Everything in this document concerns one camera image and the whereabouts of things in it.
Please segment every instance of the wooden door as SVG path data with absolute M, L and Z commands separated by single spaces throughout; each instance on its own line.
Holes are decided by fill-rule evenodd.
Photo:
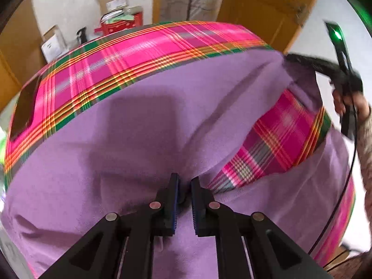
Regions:
M 316 0 L 223 0 L 219 22 L 240 24 L 274 49 L 286 52 Z
M 0 112 L 21 89 L 0 51 Z
M 46 65 L 41 44 L 32 2 L 23 0 L 0 34 L 0 51 L 22 85 Z

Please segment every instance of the green object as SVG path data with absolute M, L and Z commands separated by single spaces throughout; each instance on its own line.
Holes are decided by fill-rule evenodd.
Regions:
M 339 34 L 337 31 L 334 31 L 334 34 L 336 35 L 336 37 L 338 37 L 340 40 L 342 40 L 341 34 Z
M 4 133 L 4 135 L 0 136 L 0 164 L 4 164 L 5 148 L 6 148 L 6 134 Z
M 115 17 L 115 18 L 108 19 L 106 21 L 106 24 L 112 24 L 112 23 L 116 23 L 116 22 L 124 21 L 124 20 L 133 21 L 134 20 L 134 16 L 121 14 L 121 15 Z

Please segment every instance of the green stripe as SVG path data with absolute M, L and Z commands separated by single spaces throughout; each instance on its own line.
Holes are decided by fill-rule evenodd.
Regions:
M 332 125 L 331 118 L 329 117 L 327 111 L 324 112 L 323 116 L 323 123 L 322 126 L 320 127 L 320 132 L 319 132 L 319 137 L 317 140 L 317 144 L 315 146 L 315 150 L 323 143 L 323 141 L 326 138 L 326 135 Z
M 66 125 L 69 121 L 75 118 L 75 114 L 72 113 L 69 116 L 66 116 L 63 120 L 61 120 L 58 124 L 55 125 L 55 130 L 58 131 L 61 129 L 64 125 Z
M 114 38 L 112 38 L 110 35 L 108 35 L 104 38 L 97 39 L 93 42 L 87 43 L 84 46 L 81 46 L 80 48 L 78 48 L 77 50 L 71 52 L 70 54 L 62 57 L 60 60 L 58 60 L 54 64 L 54 66 L 51 66 L 51 67 L 47 68 L 47 70 L 43 74 L 43 78 L 45 78 L 47 75 L 49 75 L 53 70 L 58 69 L 64 63 L 68 62 L 70 59 L 73 59 L 73 58 L 75 58 L 79 55 L 82 55 L 85 52 L 91 51 L 91 50 L 97 48 L 98 46 L 102 45 L 103 43 L 106 43 L 106 42 L 109 42 L 111 40 L 120 38 L 122 36 L 137 32 L 137 31 L 142 30 L 142 29 L 148 29 L 148 28 L 151 28 L 151 27 L 154 27 L 154 26 L 160 26 L 160 25 L 165 25 L 165 24 L 170 24 L 170 23 L 172 23 L 172 22 L 161 22 L 161 23 L 157 23 L 157 24 L 144 25 L 144 26 L 141 26 L 139 28 L 126 29 L 126 30 L 122 30 L 122 31 L 119 31 L 118 33 L 116 33 Z

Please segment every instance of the human hand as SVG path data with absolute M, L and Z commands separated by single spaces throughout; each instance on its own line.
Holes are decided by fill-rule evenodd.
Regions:
M 334 110 L 340 114 L 341 116 L 346 112 L 345 105 L 352 106 L 351 96 L 344 96 L 341 97 L 341 94 L 334 90 L 332 93 L 333 102 L 334 102 Z M 369 104 L 361 92 L 354 92 L 352 94 L 355 108 L 358 111 L 358 122 L 364 122 L 369 116 Z

